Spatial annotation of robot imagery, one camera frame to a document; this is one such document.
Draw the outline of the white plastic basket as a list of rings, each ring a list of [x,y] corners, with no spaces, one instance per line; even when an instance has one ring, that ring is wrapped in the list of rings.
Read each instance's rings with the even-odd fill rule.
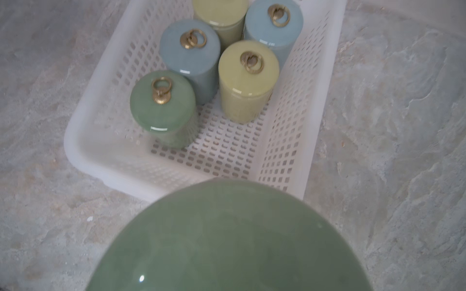
[[[192,4],[131,1],[67,126],[70,163],[149,202],[213,178],[247,179],[303,199],[347,4],[298,5],[303,29],[260,116],[246,125],[229,121],[215,97],[198,109],[197,139],[176,150],[135,122],[130,94],[142,76],[165,68],[158,48],[162,32],[191,18]]]

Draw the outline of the green tea canister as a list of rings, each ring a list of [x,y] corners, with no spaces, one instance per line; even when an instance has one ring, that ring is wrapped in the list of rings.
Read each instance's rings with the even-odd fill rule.
[[[212,179],[151,204],[115,238],[89,291],[369,291],[351,247],[301,200]]]
[[[139,126],[164,146],[182,149],[200,132],[194,89],[170,70],[144,75],[132,89],[130,108]]]

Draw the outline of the blue tea canister front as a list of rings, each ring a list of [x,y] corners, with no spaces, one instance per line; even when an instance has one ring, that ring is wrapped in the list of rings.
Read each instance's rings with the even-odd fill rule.
[[[221,47],[217,33],[197,19],[170,24],[160,40],[160,55],[169,70],[183,75],[194,90],[197,105],[211,102],[219,87]]]

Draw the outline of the yellow tea canister front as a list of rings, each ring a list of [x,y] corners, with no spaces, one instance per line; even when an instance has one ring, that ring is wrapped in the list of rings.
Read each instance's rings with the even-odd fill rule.
[[[230,45],[218,63],[220,99],[225,116],[239,124],[259,117],[279,79],[274,52],[257,41]]]

